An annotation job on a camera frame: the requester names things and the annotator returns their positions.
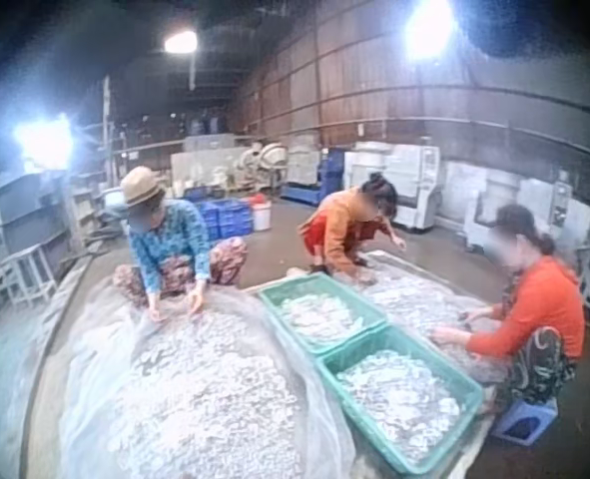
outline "blue floral shirt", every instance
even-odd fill
[[[146,292],[162,289],[161,264],[169,257],[187,255],[195,279],[209,279],[210,243],[208,229],[195,205],[180,200],[164,200],[166,215],[153,231],[128,234],[131,251],[142,271]]]

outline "straw hat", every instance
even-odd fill
[[[122,180],[122,191],[127,207],[149,200],[162,189],[150,168],[136,167]]]

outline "dark hair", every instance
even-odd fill
[[[159,190],[147,200],[144,200],[141,203],[137,203],[136,205],[128,208],[128,214],[132,216],[144,216],[154,213],[159,209],[159,206],[161,205],[165,195],[166,192],[164,192],[164,190]]]
[[[381,173],[370,174],[370,179],[361,185],[361,192],[388,218],[396,216],[396,188]]]
[[[536,230],[534,215],[521,205],[506,205],[496,212],[496,230],[505,236],[523,235],[534,244],[542,254],[552,255],[556,250],[554,239],[548,234],[540,235]]]

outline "wall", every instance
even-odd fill
[[[454,219],[478,182],[469,166],[544,181],[568,169],[590,204],[590,54],[493,59],[457,32],[438,61],[411,62],[407,5],[320,1],[237,91],[233,130],[281,140],[316,130],[324,146],[429,136],[447,162],[468,165],[448,167],[460,181],[442,213]]]

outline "pile of small white items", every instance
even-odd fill
[[[301,410],[236,315],[206,311],[153,335],[114,403],[108,449],[132,479],[301,477]]]
[[[361,293],[385,311],[394,324],[408,327],[429,336],[436,326],[461,328],[461,312],[482,303],[459,296],[451,289],[430,279],[407,272],[399,267],[368,258],[376,283],[361,287]],[[483,320],[471,324],[472,330],[488,330],[492,324]],[[440,349],[470,376],[481,383],[502,382],[507,374],[504,361],[469,354],[458,345],[440,345]]]
[[[396,351],[378,351],[336,377],[412,463],[423,459],[461,414],[424,361]]]
[[[305,339],[331,343],[352,336],[363,328],[345,302],[329,294],[304,294],[281,305],[285,318]]]

